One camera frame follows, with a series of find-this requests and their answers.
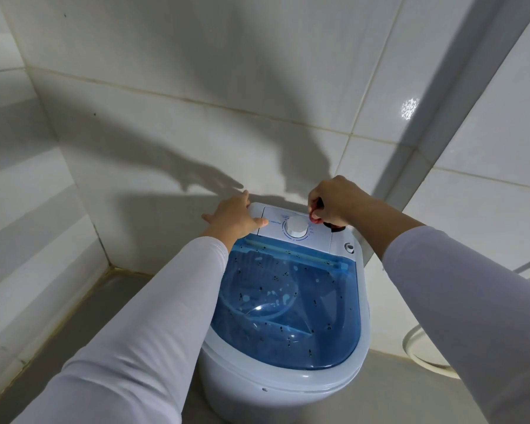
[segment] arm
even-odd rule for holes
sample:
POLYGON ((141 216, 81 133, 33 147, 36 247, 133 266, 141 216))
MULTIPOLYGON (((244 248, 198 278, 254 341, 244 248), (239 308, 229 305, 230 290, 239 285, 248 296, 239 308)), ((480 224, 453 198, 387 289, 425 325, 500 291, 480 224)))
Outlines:
POLYGON ((222 201, 189 242, 64 364, 15 422, 180 423, 233 243, 267 223, 248 193, 222 201))
POLYGON ((369 197, 321 183, 312 216, 356 227, 490 422, 530 422, 530 282, 369 197))

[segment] portable washing machine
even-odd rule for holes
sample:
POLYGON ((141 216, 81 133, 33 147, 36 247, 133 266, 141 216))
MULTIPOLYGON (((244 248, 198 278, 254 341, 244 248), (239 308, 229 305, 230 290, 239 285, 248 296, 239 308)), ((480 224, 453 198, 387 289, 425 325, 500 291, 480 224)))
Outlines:
POLYGON ((284 424, 341 390, 369 346, 363 258, 350 229, 252 203, 265 227, 229 255, 200 374, 212 409, 234 424, 284 424))

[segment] person's hand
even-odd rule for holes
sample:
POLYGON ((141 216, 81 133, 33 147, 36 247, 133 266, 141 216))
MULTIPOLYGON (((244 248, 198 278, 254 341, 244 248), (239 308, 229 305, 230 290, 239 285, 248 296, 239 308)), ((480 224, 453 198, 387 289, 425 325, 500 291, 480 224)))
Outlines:
POLYGON ((249 204, 248 191, 221 201, 214 214, 202 215, 210 225, 201 236, 212 236, 222 241, 228 251, 232 250, 237 239, 269 223, 267 219, 252 218, 247 211, 249 204))
POLYGON ((368 193, 362 191, 357 184, 339 175, 332 180, 323 180, 308 195, 308 212, 312 211, 312 203, 322 198, 324 208, 312 213, 313 219, 322 219, 336 226, 352 224, 357 208, 372 200, 368 193))

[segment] person's right hand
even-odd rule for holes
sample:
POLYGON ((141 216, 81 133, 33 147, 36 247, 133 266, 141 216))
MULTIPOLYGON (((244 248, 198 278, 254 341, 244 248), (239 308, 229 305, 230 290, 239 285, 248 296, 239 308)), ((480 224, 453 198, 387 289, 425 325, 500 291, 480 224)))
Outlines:
POLYGON ((337 226, 352 223, 359 206, 372 198, 357 184, 339 175, 332 180, 323 180, 308 195, 308 212, 312 211, 314 200, 322 198, 324 208, 314 210, 312 218, 322 219, 337 226))

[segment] floor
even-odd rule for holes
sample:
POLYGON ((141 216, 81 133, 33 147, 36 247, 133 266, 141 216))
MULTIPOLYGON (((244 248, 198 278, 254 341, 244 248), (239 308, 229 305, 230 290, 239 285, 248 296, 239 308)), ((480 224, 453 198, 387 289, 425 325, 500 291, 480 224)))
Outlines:
MULTIPOLYGON (((43 390, 63 363, 85 345, 149 280, 115 271, 101 279, 65 324, 0 396, 0 424, 11 422, 43 390)), ((416 423, 485 424, 460 381, 412 362, 370 351, 346 389, 309 406, 297 424, 416 423)), ((185 424, 223 422, 206 404, 195 372, 183 410, 185 424)))

